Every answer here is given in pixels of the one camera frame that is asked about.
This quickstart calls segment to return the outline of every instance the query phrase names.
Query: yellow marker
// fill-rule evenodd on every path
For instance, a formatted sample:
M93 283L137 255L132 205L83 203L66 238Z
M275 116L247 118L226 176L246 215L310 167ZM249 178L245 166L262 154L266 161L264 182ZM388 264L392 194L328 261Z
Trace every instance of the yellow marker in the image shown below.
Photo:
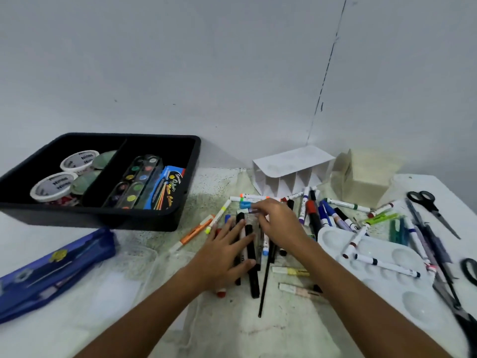
M210 234L210 231L212 230L212 226L214 226L214 224L220 220L220 218L222 217L222 215L224 214L225 210L227 209L227 207L229 207L230 203L232 201L231 200L227 200L225 201L225 204L222 206L222 208L220 209L220 211L218 212L218 214L214 217L214 219L211 221L211 223L207 226L206 228L206 234L209 235Z
M310 273L305 269L296 269L296 268L289 268L286 266L272 266L272 272L277 274L285 274L285 275L294 275L294 276L310 276Z

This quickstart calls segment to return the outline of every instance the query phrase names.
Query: watercolor palette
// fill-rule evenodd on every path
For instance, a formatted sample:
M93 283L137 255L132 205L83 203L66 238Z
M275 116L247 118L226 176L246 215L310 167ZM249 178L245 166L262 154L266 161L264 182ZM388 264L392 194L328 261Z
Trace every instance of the watercolor palette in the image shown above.
M121 182L109 194L103 207L132 209L154 170L162 167L162 160L158 156L136 157L122 175Z
M354 232L326 227L319 230L318 243L346 270L415 325L423 329L436 329L441 324L437 296L432 288L433 280L419 254L410 247L370 236L364 236L357 247L358 253L362 255L418 271L420 278L352 258L345 259L342 253L354 235Z

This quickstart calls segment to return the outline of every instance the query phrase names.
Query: beige box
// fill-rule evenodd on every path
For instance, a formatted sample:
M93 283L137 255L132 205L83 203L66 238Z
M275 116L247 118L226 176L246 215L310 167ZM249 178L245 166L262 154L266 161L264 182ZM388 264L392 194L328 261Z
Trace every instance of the beige box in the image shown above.
M336 159L335 169L343 172L341 199L370 208L378 207L391 179L401 168L396 155L369 149L350 149Z

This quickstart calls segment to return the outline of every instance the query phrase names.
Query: container lid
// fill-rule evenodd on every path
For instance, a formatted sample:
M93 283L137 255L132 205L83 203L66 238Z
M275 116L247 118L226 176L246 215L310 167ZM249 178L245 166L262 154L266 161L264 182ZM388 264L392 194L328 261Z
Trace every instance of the container lid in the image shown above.
M94 150L81 151L66 157L60 164L60 168L67 172L83 171L98 157L99 152Z
M106 165L111 161L111 158L115 155L116 151L109 151L101 153L98 157L92 162L92 166L95 169L104 169Z
M38 202L50 202L70 193L71 184L78 175L74 172L59 172L39 181L30 191L30 196Z
M78 177L71 184L71 193L74 193L75 195L82 195L85 193L100 173L101 171L91 171Z

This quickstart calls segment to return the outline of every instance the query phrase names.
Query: right hand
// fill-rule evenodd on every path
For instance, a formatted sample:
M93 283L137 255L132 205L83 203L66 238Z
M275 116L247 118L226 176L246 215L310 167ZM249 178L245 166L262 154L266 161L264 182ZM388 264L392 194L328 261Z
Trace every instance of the right hand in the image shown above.
M252 208L260 211L258 219L263 232L291 254L303 241L309 240L295 213L287 204L267 198L252 204ZM269 215L270 221L267 221L266 215Z

